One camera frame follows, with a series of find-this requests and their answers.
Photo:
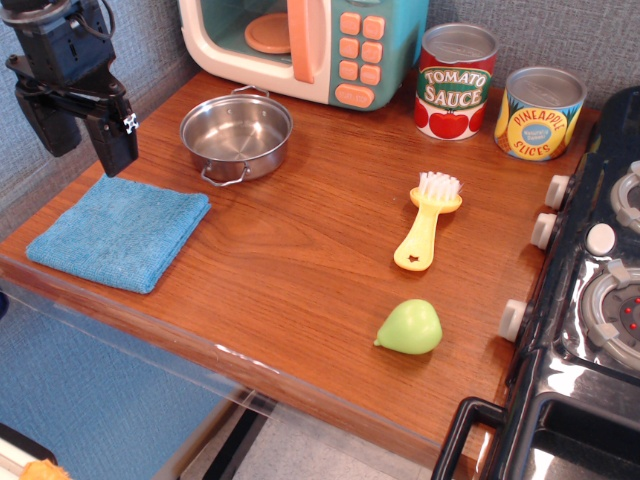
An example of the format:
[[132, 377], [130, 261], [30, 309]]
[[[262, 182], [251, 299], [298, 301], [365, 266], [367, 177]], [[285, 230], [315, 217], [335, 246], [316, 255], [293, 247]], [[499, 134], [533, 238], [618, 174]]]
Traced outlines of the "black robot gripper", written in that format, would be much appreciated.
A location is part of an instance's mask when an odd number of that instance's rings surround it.
[[7, 67], [18, 81], [16, 99], [37, 137], [54, 157], [82, 137], [75, 117], [59, 108], [93, 108], [84, 120], [108, 177], [138, 159], [139, 122], [125, 88], [111, 74], [116, 55], [112, 14], [6, 14], [23, 49]]

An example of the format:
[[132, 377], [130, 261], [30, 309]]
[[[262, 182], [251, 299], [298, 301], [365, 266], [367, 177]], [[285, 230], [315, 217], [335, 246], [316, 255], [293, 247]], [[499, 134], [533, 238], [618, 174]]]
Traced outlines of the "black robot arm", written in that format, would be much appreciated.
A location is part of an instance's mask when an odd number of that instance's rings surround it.
[[1, 20], [22, 52], [6, 61], [22, 112], [46, 150], [61, 157], [81, 142], [84, 123], [105, 174], [138, 157], [139, 122], [112, 74], [113, 10], [106, 1], [4, 1]]

